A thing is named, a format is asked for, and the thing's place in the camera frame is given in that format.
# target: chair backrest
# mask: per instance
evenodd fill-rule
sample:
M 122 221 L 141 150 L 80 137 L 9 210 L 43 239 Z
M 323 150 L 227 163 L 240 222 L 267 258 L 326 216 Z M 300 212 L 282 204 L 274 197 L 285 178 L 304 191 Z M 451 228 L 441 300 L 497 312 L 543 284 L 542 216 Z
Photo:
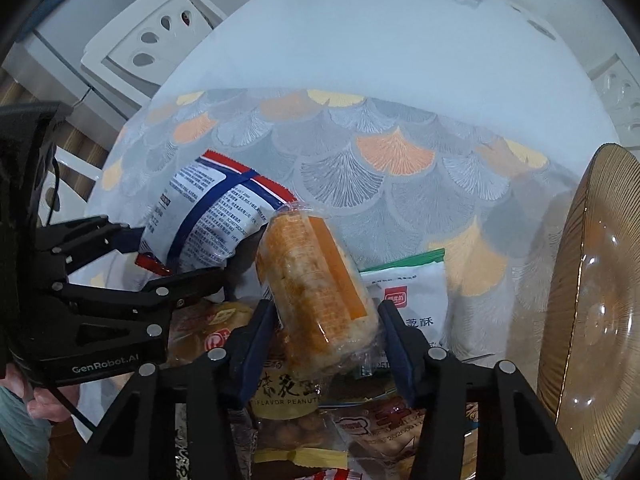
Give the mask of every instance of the chair backrest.
M 62 148 L 56 149 L 56 160 L 60 164 L 83 174 L 94 182 L 98 182 L 102 176 L 102 170 L 100 168 L 92 166 Z M 58 185 L 58 200 L 56 203 L 55 197 L 53 196 L 55 185 L 55 176 L 50 171 L 47 171 L 47 176 L 42 186 L 40 204 L 38 206 L 40 222 L 42 222 L 43 225 L 46 223 L 51 204 L 54 204 L 53 215 L 51 216 L 51 223 L 53 224 L 82 218 L 86 207 L 84 199 L 61 179 Z
M 127 101 L 145 105 L 150 97 L 110 63 L 134 78 L 161 85 L 225 18 L 209 0 L 136 0 L 89 41 L 82 68 Z

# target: tablecloth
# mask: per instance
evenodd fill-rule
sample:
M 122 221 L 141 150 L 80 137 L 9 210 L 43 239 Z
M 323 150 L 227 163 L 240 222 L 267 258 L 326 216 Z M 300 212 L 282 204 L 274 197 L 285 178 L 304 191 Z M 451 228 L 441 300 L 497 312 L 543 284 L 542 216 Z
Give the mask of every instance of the tablecloth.
M 305 89 L 213 89 L 129 120 L 86 214 L 144 225 L 178 168 L 221 152 L 331 217 L 360 268 L 444 247 L 446 344 L 509 358 L 535 385 L 546 299 L 577 177 L 542 153 L 426 110 Z M 132 256 L 80 281 L 136 289 Z

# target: white bag with green seal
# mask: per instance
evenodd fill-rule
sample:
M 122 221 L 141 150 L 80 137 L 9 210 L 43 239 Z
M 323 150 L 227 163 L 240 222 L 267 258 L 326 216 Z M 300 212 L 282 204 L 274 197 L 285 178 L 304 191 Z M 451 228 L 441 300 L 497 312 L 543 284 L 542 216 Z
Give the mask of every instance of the white bag with green seal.
M 371 267 L 360 276 L 376 305 L 393 301 L 406 325 L 420 329 L 432 346 L 442 344 L 449 306 L 444 249 Z M 388 368 L 384 352 L 371 365 Z

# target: white snack bag with blue and red stripes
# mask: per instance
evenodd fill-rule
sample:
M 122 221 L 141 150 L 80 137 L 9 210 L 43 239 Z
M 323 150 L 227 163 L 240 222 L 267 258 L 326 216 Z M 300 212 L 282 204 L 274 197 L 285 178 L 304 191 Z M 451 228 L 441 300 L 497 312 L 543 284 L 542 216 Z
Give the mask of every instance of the white snack bag with blue and red stripes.
M 136 264 L 161 276 L 224 267 L 236 246 L 295 197 L 211 150 L 179 170 L 147 219 Z

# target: table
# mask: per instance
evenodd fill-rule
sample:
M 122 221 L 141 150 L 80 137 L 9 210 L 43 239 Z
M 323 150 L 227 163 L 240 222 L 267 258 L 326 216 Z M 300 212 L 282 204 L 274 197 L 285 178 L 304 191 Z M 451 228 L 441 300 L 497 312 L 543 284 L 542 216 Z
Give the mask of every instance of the table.
M 504 0 L 252 0 L 126 124 L 86 213 L 142 225 L 178 168 L 219 150 L 321 206 L 361 268 L 446 248 L 446 343 L 535 384 L 566 212 L 616 134 L 528 20 Z M 116 254 L 74 277 L 147 279 Z
M 559 34 L 517 8 L 506 0 L 251 0 L 154 101 L 212 88 L 366 95 L 486 126 L 580 176 L 597 147 L 618 137 Z

